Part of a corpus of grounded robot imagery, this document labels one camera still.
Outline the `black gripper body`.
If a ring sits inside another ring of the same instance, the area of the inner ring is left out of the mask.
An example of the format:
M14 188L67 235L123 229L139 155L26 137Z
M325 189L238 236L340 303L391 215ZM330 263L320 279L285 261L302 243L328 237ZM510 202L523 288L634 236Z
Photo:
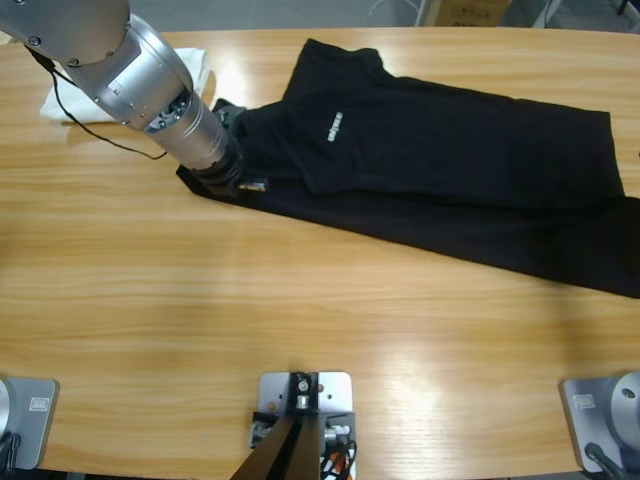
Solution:
M207 169L193 170L192 176L209 194L236 196L244 164L244 159L240 154L227 154Z

